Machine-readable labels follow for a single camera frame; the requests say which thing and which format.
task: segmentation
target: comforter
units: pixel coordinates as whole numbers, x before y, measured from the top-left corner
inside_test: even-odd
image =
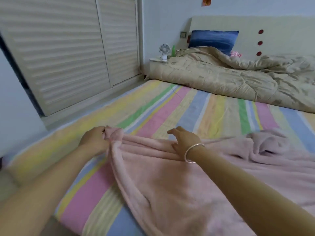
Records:
[[[217,95],[315,113],[315,56],[229,57],[214,47],[179,51],[147,79],[186,85]]]

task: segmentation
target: orange poster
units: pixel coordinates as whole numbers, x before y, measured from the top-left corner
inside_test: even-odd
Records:
[[[211,5],[211,0],[203,0],[202,6],[210,6]]]

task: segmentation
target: silver bracelet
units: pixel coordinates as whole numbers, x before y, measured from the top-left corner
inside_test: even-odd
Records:
[[[199,146],[199,145],[203,145],[203,144],[202,144],[202,143],[197,143],[197,144],[192,145],[191,147],[189,147],[189,148],[187,149],[187,151],[185,152],[185,155],[184,155],[185,162],[187,162],[187,163],[195,163],[194,161],[187,160],[187,159],[186,159],[186,156],[187,156],[187,154],[188,154],[188,151],[189,151],[191,148],[193,148],[193,147],[195,147],[195,146]]]

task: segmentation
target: hand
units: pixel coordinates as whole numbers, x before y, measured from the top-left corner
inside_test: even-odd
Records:
[[[167,133],[173,134],[176,137],[178,143],[173,143],[172,146],[181,157],[184,157],[189,147],[197,143],[201,143],[200,138],[196,134],[186,131],[180,126],[168,130]]]
[[[87,131],[79,143],[79,147],[83,147],[91,154],[92,157],[100,155],[107,151],[109,142],[104,140],[105,127],[94,127]]]

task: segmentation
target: blue pillow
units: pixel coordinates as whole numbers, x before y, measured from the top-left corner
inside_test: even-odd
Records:
[[[230,55],[239,31],[193,30],[189,47],[212,46]]]

